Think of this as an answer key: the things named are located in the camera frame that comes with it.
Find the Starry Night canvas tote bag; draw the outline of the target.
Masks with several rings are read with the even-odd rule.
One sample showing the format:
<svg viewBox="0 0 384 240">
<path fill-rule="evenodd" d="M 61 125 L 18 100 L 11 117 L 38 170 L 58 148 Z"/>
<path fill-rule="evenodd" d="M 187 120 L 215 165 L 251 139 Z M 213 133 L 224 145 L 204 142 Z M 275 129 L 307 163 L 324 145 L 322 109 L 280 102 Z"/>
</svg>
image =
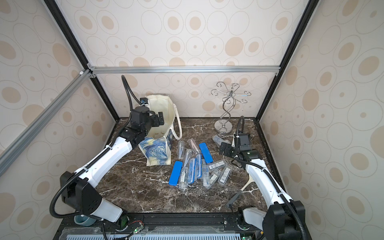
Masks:
<svg viewBox="0 0 384 240">
<path fill-rule="evenodd" d="M 170 165 L 172 140 L 180 140 L 183 132 L 176 104 L 166 95 L 149 95 L 150 110 L 162 112 L 164 125 L 153 127 L 139 144 L 139 148 L 147 159 L 147 166 Z"/>
</svg>

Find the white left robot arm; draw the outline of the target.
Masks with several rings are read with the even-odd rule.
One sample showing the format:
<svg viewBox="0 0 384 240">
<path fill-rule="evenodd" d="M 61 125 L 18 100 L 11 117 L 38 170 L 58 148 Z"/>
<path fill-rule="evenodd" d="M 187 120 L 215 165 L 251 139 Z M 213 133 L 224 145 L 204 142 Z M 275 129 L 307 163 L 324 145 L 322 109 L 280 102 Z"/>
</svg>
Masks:
<svg viewBox="0 0 384 240">
<path fill-rule="evenodd" d="M 127 212 L 103 198 L 96 187 L 122 157 L 145 139 L 152 128 L 164 123 L 162 112 L 155 113 L 146 106 L 133 109 L 129 121 L 96 157 L 74 173 L 66 171 L 61 175 L 61 188 L 50 204 L 51 215 L 58 219 L 84 215 L 124 228 L 129 221 Z"/>
</svg>

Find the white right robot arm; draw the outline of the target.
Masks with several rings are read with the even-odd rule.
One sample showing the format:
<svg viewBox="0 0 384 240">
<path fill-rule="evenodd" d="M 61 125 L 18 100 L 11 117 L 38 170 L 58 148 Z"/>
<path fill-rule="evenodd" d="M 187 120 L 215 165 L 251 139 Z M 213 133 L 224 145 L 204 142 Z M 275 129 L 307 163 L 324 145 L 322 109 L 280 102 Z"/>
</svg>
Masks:
<svg viewBox="0 0 384 240">
<path fill-rule="evenodd" d="M 220 154 L 239 162 L 262 193 L 268 207 L 266 212 L 255 207 L 240 210 L 242 222 L 247 227 L 253 226 L 263 232 L 260 240 L 311 239 L 304 205 L 283 190 L 259 152 L 251 149 L 250 135 L 235 133 L 232 144 L 221 144 Z"/>
</svg>

